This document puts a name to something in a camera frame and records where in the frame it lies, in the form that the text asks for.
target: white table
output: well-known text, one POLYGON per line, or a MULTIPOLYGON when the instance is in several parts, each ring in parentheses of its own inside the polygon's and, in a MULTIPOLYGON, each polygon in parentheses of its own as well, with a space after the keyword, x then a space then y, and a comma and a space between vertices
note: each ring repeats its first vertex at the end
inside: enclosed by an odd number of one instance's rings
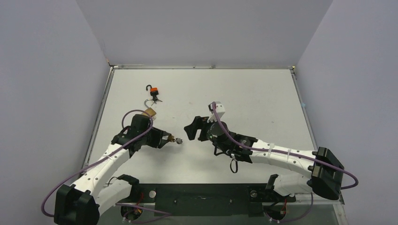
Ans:
MULTIPOLYGON (((277 145, 313 151, 314 145, 291 73, 287 69, 117 69, 114 72, 89 163, 107 149, 120 132, 122 116, 144 110, 150 98, 146 85, 159 89, 154 126, 184 140, 162 149, 142 147, 115 173, 140 183, 265 183, 272 174, 291 171, 264 164, 239 162, 230 171, 230 158, 214 156, 209 141, 189 141, 183 128, 195 116, 209 116, 207 105, 221 101, 222 120, 229 130, 277 145)), ((132 115, 126 119, 131 123, 132 115)))

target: orange and black padlock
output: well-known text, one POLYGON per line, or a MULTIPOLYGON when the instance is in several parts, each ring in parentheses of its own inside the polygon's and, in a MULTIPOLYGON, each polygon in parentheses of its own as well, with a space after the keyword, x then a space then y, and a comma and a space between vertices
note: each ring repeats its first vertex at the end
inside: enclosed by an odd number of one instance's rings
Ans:
POLYGON ((157 101, 162 102, 162 100, 158 99, 158 97, 157 97, 157 95, 159 95, 158 88, 153 88, 152 85, 149 84, 149 85, 146 86, 146 90, 147 91, 148 91, 148 87, 150 88, 149 94, 151 94, 151 96, 152 96, 152 101, 154 101, 154 102, 157 102, 157 101))

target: metal frame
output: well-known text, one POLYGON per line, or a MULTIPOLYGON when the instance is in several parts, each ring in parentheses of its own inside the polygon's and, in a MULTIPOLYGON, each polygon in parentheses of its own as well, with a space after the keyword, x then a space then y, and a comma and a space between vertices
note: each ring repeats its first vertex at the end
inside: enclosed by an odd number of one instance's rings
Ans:
MULTIPOLYGON (((284 68, 283 67, 280 67, 280 68, 279 67, 261 67, 261 66, 251 67, 251 66, 247 66, 247 65, 246 66, 215 66, 215 65, 210 65, 210 66, 114 65, 114 66, 111 66, 110 67, 110 71, 109 71, 109 75, 108 75, 107 84, 106 84, 105 90, 104 90, 104 95, 102 97, 102 102, 101 102, 101 105, 100 105, 100 108, 99 108, 99 111, 98 111, 98 114, 97 114, 97 118, 95 120, 95 125, 94 125, 94 129, 93 129, 92 136, 91 136, 91 139, 90 139, 90 144, 89 144, 89 147, 87 149, 86 157, 85 157, 85 160, 84 160, 84 166, 89 165, 89 161, 90 161, 93 145, 95 143, 95 139, 96 139, 96 136, 97 136, 98 128, 99 128, 99 125, 100 125, 100 122, 101 122, 101 118, 102 118, 102 114, 104 112, 105 104, 106 104, 106 101, 107 101, 109 89, 110 89, 110 86, 111 86, 111 83, 112 83, 112 79, 113 79, 113 76, 114 76, 114 73, 115 73, 116 69, 289 69, 290 72, 291 72, 291 76, 292 76, 292 79, 293 79, 294 86, 296 88, 298 99, 299 99, 299 101, 301 103, 301 106, 302 106, 301 108, 303 110, 303 114, 304 114, 304 117, 305 117, 305 120, 306 120, 306 123, 307 123, 307 127, 308 127, 308 131, 310 133, 310 136, 311 136, 311 140, 313 142, 314 149, 317 150, 318 146, 316 144, 315 137, 314 137, 314 134, 313 134, 313 131, 312 131, 312 128, 311 128, 311 124, 310 124, 308 115, 306 113, 305 104, 303 103, 303 100, 302 100, 300 92, 299 92, 299 88, 298 88, 298 85, 297 85, 294 68, 295 67, 289 67, 289 68, 285 68, 285 67, 284 68)), ((310 197, 309 194, 297 194, 296 195, 296 199, 297 199, 297 201, 293 202, 292 204, 297 204, 297 205, 298 204, 310 204, 310 202, 311 202, 311 197, 310 197)), ((336 217, 337 217, 338 223, 340 225, 347 225, 348 224, 347 218, 346 218, 346 215, 345 215, 345 212, 344 212, 344 208, 343 208, 344 201, 343 201, 343 196, 342 195, 340 195, 340 199, 336 200, 336 201, 327 200, 327 199, 321 198, 321 197, 319 197, 317 195, 314 195, 314 204, 332 204, 334 209, 335 209, 335 213, 336 213, 336 217)))

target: gray wall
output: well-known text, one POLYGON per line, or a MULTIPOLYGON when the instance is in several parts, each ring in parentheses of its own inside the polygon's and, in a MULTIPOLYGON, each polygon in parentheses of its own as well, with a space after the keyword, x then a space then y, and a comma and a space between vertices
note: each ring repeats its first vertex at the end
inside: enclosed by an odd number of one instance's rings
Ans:
POLYGON ((53 224, 40 203, 81 168, 108 72, 75 1, 0 1, 0 224, 53 224))
POLYGON ((332 0, 77 0, 111 64, 296 65, 332 0))
POLYGON ((351 225, 397 224, 397 10, 334 0, 297 65, 317 144, 359 178, 343 191, 351 225))

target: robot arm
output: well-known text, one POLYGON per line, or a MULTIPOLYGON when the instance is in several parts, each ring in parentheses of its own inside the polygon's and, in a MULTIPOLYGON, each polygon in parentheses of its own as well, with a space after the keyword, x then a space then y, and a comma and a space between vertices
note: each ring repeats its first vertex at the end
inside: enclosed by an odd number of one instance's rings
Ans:
MULTIPOLYGON (((216 102, 215 107, 219 117, 224 115, 225 107, 220 102, 216 102)), ((291 155, 291 153, 298 153, 307 158, 318 159, 344 169, 329 149, 320 147, 318 151, 308 151, 285 148, 255 137, 229 131, 227 124, 221 122, 228 134, 240 144, 239 146, 232 142, 220 127, 214 114, 213 105, 209 105, 209 110, 212 112, 210 117, 196 116, 192 124, 184 127, 189 140, 195 139, 197 130, 201 129, 198 140, 209 140, 215 147, 214 154, 216 156, 225 154, 236 162, 265 163, 296 172, 284 176, 275 174, 269 178, 267 186, 281 196, 314 191, 317 195, 327 199, 339 198, 342 172, 306 158, 291 155), (259 150, 243 148, 242 145, 259 150)))
POLYGON ((126 145, 117 153, 111 154, 127 142, 136 138, 150 126, 145 115, 134 115, 131 125, 117 134, 98 163, 70 186, 62 185, 56 195, 54 222, 60 225, 95 225, 100 215, 121 199, 129 197, 137 190, 139 180, 122 175, 111 186, 103 188, 116 170, 127 162, 133 154, 148 145, 162 148, 168 142, 175 142, 171 134, 152 128, 146 135, 126 145))

